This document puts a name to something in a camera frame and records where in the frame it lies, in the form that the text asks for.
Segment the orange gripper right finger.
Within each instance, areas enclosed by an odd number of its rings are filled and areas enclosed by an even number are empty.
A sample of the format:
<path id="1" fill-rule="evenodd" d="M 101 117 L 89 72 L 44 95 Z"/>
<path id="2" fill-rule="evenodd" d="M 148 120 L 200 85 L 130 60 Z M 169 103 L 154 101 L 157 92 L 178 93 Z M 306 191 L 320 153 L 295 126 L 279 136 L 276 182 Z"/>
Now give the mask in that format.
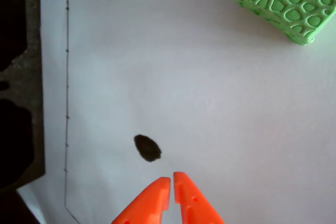
<path id="1" fill-rule="evenodd" d="M 184 172 L 174 172 L 175 202 L 180 205 L 183 224 L 224 224 L 204 194 Z"/>

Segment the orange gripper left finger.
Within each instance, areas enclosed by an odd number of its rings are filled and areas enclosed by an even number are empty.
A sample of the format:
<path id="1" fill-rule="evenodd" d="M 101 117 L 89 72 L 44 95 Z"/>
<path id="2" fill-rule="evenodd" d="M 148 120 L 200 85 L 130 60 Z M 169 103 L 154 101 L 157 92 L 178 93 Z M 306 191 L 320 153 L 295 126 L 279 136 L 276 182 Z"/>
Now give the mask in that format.
<path id="1" fill-rule="evenodd" d="M 171 179 L 160 177 L 146 187 L 112 224 L 161 224 L 169 209 Z"/>

